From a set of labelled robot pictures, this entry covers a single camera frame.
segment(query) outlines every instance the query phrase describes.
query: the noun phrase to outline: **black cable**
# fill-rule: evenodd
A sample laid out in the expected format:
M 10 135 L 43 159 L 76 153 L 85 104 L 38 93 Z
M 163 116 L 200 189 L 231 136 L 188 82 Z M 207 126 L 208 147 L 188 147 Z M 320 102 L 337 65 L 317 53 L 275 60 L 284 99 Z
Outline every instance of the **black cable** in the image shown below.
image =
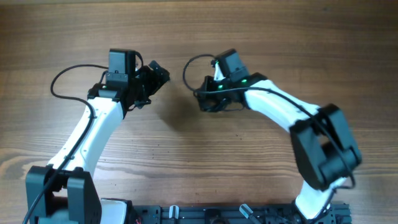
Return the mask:
M 102 73 L 102 75 L 101 75 L 101 79 L 99 80 L 99 82 L 98 83 L 102 83 L 102 81 L 104 80 L 104 77 L 105 77 L 105 75 L 108 73 L 108 71 L 106 70 L 106 71 L 104 71 L 103 73 Z
M 295 107 L 297 107 L 301 112 L 305 113 L 308 117 L 310 117 L 310 119 L 314 122 L 314 124 L 320 129 L 320 131 L 330 140 L 333 148 L 335 149 L 335 151 L 337 152 L 338 156 L 340 157 L 343 165 L 346 168 L 346 171 L 348 173 L 348 176 L 351 179 L 351 186 L 339 186 L 339 187 L 335 187 L 332 189 L 332 193 L 330 194 L 328 200 L 326 201 L 326 204 L 323 206 L 321 212 L 314 218 L 312 219 L 312 223 L 315 223 L 317 220 L 319 220 L 319 216 L 324 214 L 325 211 L 327 210 L 327 206 L 329 205 L 329 203 L 331 202 L 331 199 L 333 198 L 334 194 L 336 194 L 336 190 L 337 189 L 353 189 L 356 186 L 356 181 L 353 175 L 353 172 L 351 170 L 351 168 L 349 168 L 346 160 L 343 157 L 343 153 L 341 152 L 341 148 L 337 145 L 337 143 L 333 140 L 333 138 L 331 137 L 330 133 L 326 130 L 325 125 L 323 123 L 320 123 L 315 117 L 314 115 L 312 115 L 311 113 L 309 113 L 305 108 L 303 108 L 301 105 L 297 104 L 296 102 L 292 101 L 290 98 L 288 98 L 287 96 L 276 92 L 274 90 L 271 90 L 270 88 L 261 88 L 261 87 L 240 87 L 240 88 L 233 88 L 233 89 L 229 89 L 229 90 L 218 90 L 218 91 L 200 91 L 200 90 L 196 90 L 194 88 L 192 88 L 188 83 L 187 80 L 185 78 L 185 73 L 187 71 L 187 68 L 189 66 L 189 64 L 191 62 L 193 62 L 194 60 L 201 58 L 201 57 L 212 57 L 215 58 L 212 54 L 202 54 L 202 55 L 197 55 L 193 58 L 191 58 L 184 66 L 183 68 L 183 72 L 182 72 L 182 80 L 185 84 L 185 86 L 191 90 L 192 92 L 194 92 L 195 94 L 219 94 L 219 93 L 227 93 L 227 92 L 231 92 L 231 91 L 247 91 L 247 90 L 260 90 L 260 91 L 266 91 L 268 93 L 272 93 L 275 94 L 279 97 L 281 97 L 282 99 L 288 101 L 289 103 L 291 103 L 292 105 L 294 105 Z
M 134 105 L 131 109 L 129 108 L 127 111 L 133 111 L 135 108 L 136 108 L 137 106 L 136 105 Z
M 60 173 L 60 171 L 65 167 L 65 165 L 68 163 L 68 161 L 71 159 L 71 157 L 74 155 L 76 149 L 78 148 L 78 146 L 80 145 L 80 143 L 82 142 L 82 140 L 85 138 L 88 130 L 91 127 L 91 124 L 94 121 L 95 118 L 95 112 L 94 109 L 92 107 L 91 104 L 89 104 L 87 101 L 77 98 L 77 97 L 71 97 L 71 96 L 62 96 L 62 95 L 58 95 L 54 92 L 54 84 L 55 81 L 57 81 L 57 79 L 59 78 L 59 76 L 61 76 L 62 74 L 64 74 L 65 72 L 73 69 L 73 68 L 78 68 L 78 67 L 95 67 L 95 68 L 103 68 L 103 69 L 108 69 L 107 67 L 101 66 L 101 65 L 75 65 L 69 68 L 66 68 L 64 70 L 62 70 L 57 76 L 55 76 L 55 78 L 52 80 L 51 86 L 50 86 L 50 91 L 51 94 L 53 94 L 53 96 L 57 97 L 57 98 L 61 98 L 61 99 L 66 99 L 66 100 L 77 100 L 79 102 L 84 103 L 88 109 L 90 110 L 90 118 L 88 120 L 87 126 L 84 129 L 83 133 L 81 134 L 81 136 L 79 137 L 79 139 L 76 141 L 75 145 L 72 147 L 72 149 L 70 150 L 69 154 L 64 158 L 63 162 L 59 165 L 59 167 L 55 170 L 55 172 L 50 176 L 49 180 L 45 183 L 43 190 L 38 194 L 38 196 L 35 198 L 35 200 L 33 201 L 32 205 L 30 206 L 30 208 L 28 209 L 24 221 L 22 222 L 23 224 L 27 224 L 27 222 L 29 221 L 30 216 L 32 215 L 34 208 L 36 207 L 36 205 L 38 204 L 39 200 L 41 199 L 41 197 L 47 193 L 47 191 L 49 191 L 51 185 L 54 183 L 55 179 L 57 178 L 57 175 Z
M 141 61 L 141 68 L 144 66 L 144 60 L 142 59 L 142 56 L 139 52 L 136 52 L 137 57 L 139 58 L 139 60 Z
M 236 109 L 223 109 L 222 111 L 224 112 L 232 112 L 232 111 L 242 111 L 244 110 L 246 107 L 242 106 L 241 108 L 236 108 Z

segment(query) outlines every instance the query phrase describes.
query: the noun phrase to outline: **black bracket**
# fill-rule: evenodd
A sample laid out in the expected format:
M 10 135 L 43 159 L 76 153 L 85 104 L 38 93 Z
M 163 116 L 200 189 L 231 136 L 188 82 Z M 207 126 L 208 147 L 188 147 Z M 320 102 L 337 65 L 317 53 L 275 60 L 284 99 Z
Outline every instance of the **black bracket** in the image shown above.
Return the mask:
M 25 182 L 29 208 L 54 172 L 55 169 L 51 166 L 30 168 Z M 30 223 L 38 223 L 39 219 L 41 223 L 53 223 L 52 220 L 59 219 L 60 216 L 66 219 L 65 223 L 68 220 L 80 224 L 100 223 L 101 203 L 90 173 L 77 167 L 74 171 L 61 171 L 56 178 L 35 207 Z M 54 196 L 53 192 L 59 192 L 62 188 L 67 189 L 67 198 Z
M 123 118 L 132 105 L 141 109 L 150 104 L 149 97 L 170 80 L 170 73 L 156 61 L 136 71 L 136 55 L 139 54 L 134 50 L 111 49 L 106 84 L 96 83 L 88 90 L 87 98 L 103 97 L 121 102 Z
M 216 81 L 214 77 L 206 76 L 205 81 L 198 90 L 220 91 L 250 87 L 258 81 L 267 80 L 267 77 L 260 73 L 250 75 L 235 49 L 230 49 L 217 55 L 211 64 L 215 66 L 216 63 L 220 66 L 220 70 L 225 78 L 221 81 Z M 225 110 L 231 103 L 241 103 L 244 107 L 248 108 L 244 92 L 229 91 L 217 94 L 194 93 L 194 96 L 197 98 L 202 111 L 219 112 Z
M 330 104 L 320 108 L 315 119 L 324 124 L 340 149 L 334 149 L 330 139 L 320 142 L 320 136 L 325 133 L 312 119 L 297 121 L 290 127 L 290 137 L 298 171 L 304 180 L 314 189 L 326 190 L 332 182 L 349 174 L 336 150 L 341 150 L 351 170 L 359 166 L 362 155 L 343 112 L 337 106 Z
M 145 224 L 253 224 L 252 220 L 247 219 L 239 211 L 239 207 L 180 207 L 177 218 L 169 218 L 170 207 L 134 206 L 134 209 L 138 217 L 142 218 L 141 223 Z M 251 209 L 253 217 L 263 224 L 307 224 L 292 203 L 256 206 Z M 350 224 L 351 222 L 349 205 L 332 203 L 327 215 L 316 223 Z

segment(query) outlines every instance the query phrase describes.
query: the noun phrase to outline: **end effector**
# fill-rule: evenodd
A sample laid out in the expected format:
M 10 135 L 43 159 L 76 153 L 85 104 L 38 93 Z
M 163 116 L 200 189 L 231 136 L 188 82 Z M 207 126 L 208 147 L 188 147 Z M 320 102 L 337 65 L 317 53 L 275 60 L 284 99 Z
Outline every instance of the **end effector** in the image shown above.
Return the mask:
M 141 60 L 138 69 L 136 57 Z M 111 49 L 109 70 L 105 77 L 106 83 L 96 83 L 88 91 L 87 98 L 103 97 L 120 101 L 125 117 L 132 110 L 129 109 L 132 105 L 141 109 L 150 104 L 149 97 L 170 80 L 170 73 L 154 60 L 144 65 L 140 53 L 135 50 Z

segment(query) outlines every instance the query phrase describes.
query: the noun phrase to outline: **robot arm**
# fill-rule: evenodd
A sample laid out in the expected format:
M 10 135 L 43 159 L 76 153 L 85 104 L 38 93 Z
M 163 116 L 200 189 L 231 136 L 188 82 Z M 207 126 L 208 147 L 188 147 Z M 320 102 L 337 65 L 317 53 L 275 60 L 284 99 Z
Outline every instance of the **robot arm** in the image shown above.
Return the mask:
M 135 56 L 136 52 L 132 50 L 110 50 L 106 84 L 96 83 L 88 92 L 88 102 L 95 110 L 95 120 L 63 170 L 73 171 L 76 167 L 81 167 L 93 177 L 109 137 L 124 119 L 128 108 L 134 104 L 141 109 L 149 104 L 148 97 L 169 80 L 168 71 L 155 61 L 149 66 L 136 69 Z M 68 141 L 48 165 L 54 169 L 59 167 L 86 128 L 89 118 L 90 111 L 86 107 Z
M 233 49 L 217 55 L 212 64 L 214 77 L 207 76 L 201 88 L 194 91 L 200 109 L 218 112 L 232 102 L 241 103 L 290 133 L 298 171 L 304 178 L 295 205 L 306 220 L 316 218 L 328 206 L 334 190 L 361 163 L 361 153 L 341 110 L 335 105 L 321 108 L 306 103 L 282 91 L 264 75 L 250 75 Z M 308 114 L 324 125 L 333 139 L 321 144 L 319 137 L 325 133 Z M 339 148 L 333 148 L 331 141 Z
M 141 59 L 140 69 L 136 68 L 136 56 Z M 93 184 L 94 170 L 109 137 L 127 112 L 150 104 L 149 97 L 169 81 L 170 74 L 155 61 L 144 66 L 138 52 L 111 49 L 109 70 L 104 75 L 106 83 L 94 84 L 87 94 L 94 119 L 87 106 L 72 135 L 48 166 L 33 166 L 28 172 L 25 184 L 29 211 L 24 223 L 28 219 L 30 223 L 125 223 L 128 220 L 131 202 L 100 200 Z M 88 132 L 71 152 L 90 120 Z M 68 197 L 54 196 L 53 192 L 62 188 L 67 189 Z

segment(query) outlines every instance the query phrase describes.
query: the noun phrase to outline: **wooden table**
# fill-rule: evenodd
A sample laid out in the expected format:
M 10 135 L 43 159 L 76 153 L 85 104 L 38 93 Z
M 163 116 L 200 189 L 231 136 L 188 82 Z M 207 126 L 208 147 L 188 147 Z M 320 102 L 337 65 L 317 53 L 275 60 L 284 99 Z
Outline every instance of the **wooden table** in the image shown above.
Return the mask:
M 254 72 L 311 103 L 333 102 L 363 153 L 350 203 L 355 223 L 398 218 L 398 4 L 393 1 L 181 1 L 0 7 L 0 223 L 20 223 L 24 179 L 63 146 L 83 113 L 52 78 L 79 63 L 108 64 L 110 48 L 158 61 L 171 82 L 128 113 L 99 160 L 100 197 L 135 205 L 289 203 L 299 193 L 290 138 L 253 111 L 209 114 L 182 84 L 197 54 L 236 48 Z M 56 84 L 85 98 L 102 70 Z M 212 68 L 192 64 L 200 86 Z

